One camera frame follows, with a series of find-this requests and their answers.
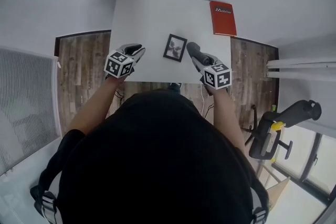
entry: black picture frame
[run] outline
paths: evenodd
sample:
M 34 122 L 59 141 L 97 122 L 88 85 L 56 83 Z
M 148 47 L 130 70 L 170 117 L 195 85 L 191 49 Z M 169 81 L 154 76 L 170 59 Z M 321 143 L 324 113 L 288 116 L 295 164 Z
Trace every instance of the black picture frame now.
M 180 53 L 176 52 L 177 54 L 179 54 L 179 57 L 174 57 L 174 56 L 167 55 L 168 51 L 172 50 L 172 49 L 170 49 L 170 43 L 172 41 L 172 38 L 183 41 L 183 46 L 181 48 L 181 52 Z M 166 49 L 165 49 L 164 54 L 163 54 L 163 57 L 171 59 L 171 60 L 174 60 L 174 61 L 177 61 L 177 62 L 181 62 L 182 58 L 183 58 L 183 53 L 184 53 L 186 45 L 187 45 L 187 39 L 185 39 L 183 37 L 179 37 L 179 36 L 173 35 L 173 34 L 170 34 L 169 38 L 168 38 L 167 45 L 166 45 Z

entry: hand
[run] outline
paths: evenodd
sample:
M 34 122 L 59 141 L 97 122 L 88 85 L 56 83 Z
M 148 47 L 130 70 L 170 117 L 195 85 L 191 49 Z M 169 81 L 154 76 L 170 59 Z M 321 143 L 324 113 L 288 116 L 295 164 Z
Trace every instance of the hand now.
M 111 85 L 113 85 L 114 89 L 116 90 L 119 87 L 119 85 L 124 82 L 124 80 L 126 78 L 127 78 L 127 76 L 121 77 L 119 79 L 115 78 L 114 76 L 109 76 L 106 79 L 106 82 L 110 83 Z
M 222 95 L 222 94 L 227 94 L 226 92 L 226 88 L 222 88 L 219 90 L 215 90 L 214 88 L 205 85 L 206 89 L 213 95 L 213 96 L 217 96 L 217 95 Z

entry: white pipe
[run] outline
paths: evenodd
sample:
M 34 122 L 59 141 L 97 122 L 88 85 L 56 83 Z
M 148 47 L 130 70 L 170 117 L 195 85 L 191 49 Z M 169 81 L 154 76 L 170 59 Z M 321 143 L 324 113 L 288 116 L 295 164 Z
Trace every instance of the white pipe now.
M 278 65 L 268 66 L 269 69 L 280 68 L 336 68 L 336 62 L 320 62 L 320 63 L 299 63 L 297 65 Z
M 291 58 L 268 61 L 267 66 L 297 65 L 299 63 L 336 62 L 336 57 Z
M 57 129 L 57 133 L 59 137 L 63 137 L 63 132 L 61 128 L 61 122 L 59 119 L 59 110 L 58 110 L 58 89 L 57 89 L 57 74 L 58 74 L 58 60 L 55 60 L 53 65 L 52 65 L 52 71 L 51 71 L 51 98 L 52 98 L 52 106 L 54 108 L 54 119 L 55 119 L 55 126 Z
M 304 79 L 313 81 L 332 81 L 336 82 L 336 74 L 313 74 L 303 72 L 267 72 L 269 78 L 279 79 Z

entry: radiator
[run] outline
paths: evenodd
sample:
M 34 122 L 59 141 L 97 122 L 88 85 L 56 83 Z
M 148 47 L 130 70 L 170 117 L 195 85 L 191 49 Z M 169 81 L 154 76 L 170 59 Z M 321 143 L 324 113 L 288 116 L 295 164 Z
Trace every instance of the radiator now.
M 0 47 L 0 175 L 60 136 L 57 58 Z

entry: person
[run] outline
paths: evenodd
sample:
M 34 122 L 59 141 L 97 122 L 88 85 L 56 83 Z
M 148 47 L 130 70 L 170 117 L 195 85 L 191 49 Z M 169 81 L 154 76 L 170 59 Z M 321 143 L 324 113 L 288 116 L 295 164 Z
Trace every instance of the person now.
M 108 77 L 71 121 L 30 191 L 39 213 L 60 175 L 52 202 L 63 223 L 257 223 L 251 189 L 262 208 L 268 196 L 226 90 L 209 89 L 213 125 L 175 83 L 135 94 L 106 119 L 124 79 Z

